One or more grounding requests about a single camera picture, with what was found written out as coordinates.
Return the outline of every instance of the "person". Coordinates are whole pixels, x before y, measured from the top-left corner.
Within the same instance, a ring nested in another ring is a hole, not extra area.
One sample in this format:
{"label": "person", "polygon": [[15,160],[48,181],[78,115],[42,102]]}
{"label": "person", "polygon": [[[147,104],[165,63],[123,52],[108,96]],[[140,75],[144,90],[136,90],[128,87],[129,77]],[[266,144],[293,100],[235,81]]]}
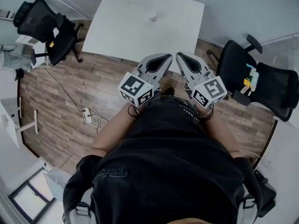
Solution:
{"label": "person", "polygon": [[169,88],[140,110],[126,104],[106,124],[65,186],[66,220],[90,187],[98,224],[236,223],[244,182],[260,200],[219,115],[173,94]]}

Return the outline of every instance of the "chair armrest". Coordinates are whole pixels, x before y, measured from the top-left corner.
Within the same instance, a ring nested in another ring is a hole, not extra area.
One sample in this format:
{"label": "chair armrest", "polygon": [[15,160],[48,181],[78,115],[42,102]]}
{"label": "chair armrest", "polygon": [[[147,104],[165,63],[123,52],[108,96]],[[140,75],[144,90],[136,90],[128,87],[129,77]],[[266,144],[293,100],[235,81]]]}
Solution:
{"label": "chair armrest", "polygon": [[64,17],[62,16],[61,13],[57,13],[57,15],[56,15],[57,27],[60,28],[61,25],[63,24],[63,22],[64,22]]}
{"label": "chair armrest", "polygon": [[249,106],[251,103],[251,99],[247,95],[244,95],[239,91],[234,91],[233,98],[236,102],[244,106]]}
{"label": "chair armrest", "polygon": [[252,36],[252,35],[247,35],[247,41],[249,41],[249,43],[251,44],[250,46],[248,46],[245,51],[250,52],[254,49],[257,49],[257,51],[259,53],[263,53],[263,48],[261,46],[261,44]]}

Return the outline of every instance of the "yellow tag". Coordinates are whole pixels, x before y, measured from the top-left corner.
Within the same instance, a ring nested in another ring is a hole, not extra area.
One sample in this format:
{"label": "yellow tag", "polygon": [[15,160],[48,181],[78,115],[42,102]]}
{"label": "yellow tag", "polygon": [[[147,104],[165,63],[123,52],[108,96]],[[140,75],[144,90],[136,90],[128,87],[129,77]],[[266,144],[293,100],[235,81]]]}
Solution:
{"label": "yellow tag", "polygon": [[246,86],[250,86],[250,81],[248,81],[247,79],[244,79],[244,85],[246,85]]}

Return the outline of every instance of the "window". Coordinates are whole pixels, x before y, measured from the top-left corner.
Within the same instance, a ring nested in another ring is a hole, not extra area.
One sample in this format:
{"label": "window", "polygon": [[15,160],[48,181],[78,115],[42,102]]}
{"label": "window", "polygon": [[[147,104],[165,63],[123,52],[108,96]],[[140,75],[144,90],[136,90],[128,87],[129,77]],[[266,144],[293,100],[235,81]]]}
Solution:
{"label": "window", "polygon": [[55,202],[44,178],[47,172],[41,168],[9,196],[19,212],[32,224],[36,224]]}

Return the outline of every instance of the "black office chair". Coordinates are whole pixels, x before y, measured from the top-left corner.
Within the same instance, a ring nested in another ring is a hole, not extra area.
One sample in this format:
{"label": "black office chair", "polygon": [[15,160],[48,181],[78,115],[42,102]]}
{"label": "black office chair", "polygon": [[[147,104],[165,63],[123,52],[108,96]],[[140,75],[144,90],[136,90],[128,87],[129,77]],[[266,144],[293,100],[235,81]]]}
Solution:
{"label": "black office chair", "polygon": [[[251,45],[246,49],[232,40],[228,41],[220,58],[212,51],[207,51],[208,55],[213,55],[218,61],[217,75],[238,103],[261,103],[282,121],[287,122],[299,101],[298,74],[293,70],[278,69],[264,63],[256,64],[248,52],[257,49],[262,53],[263,48],[251,35],[247,36],[247,40]],[[244,87],[243,81],[251,70],[246,64],[255,67],[259,73],[256,90],[250,96],[240,93]]]}
{"label": "black office chair", "polygon": [[[84,39],[78,39],[77,33],[83,23],[76,29],[75,23],[68,20],[61,13],[54,13],[45,0],[36,0],[34,3],[23,2],[14,17],[14,26],[18,28],[18,34],[29,35],[42,43],[46,43],[47,53],[31,53],[33,65],[36,58],[49,56],[52,65],[56,65],[64,60],[72,50],[76,60],[81,63],[76,52],[75,44]],[[54,37],[53,29],[58,28],[59,33]]]}

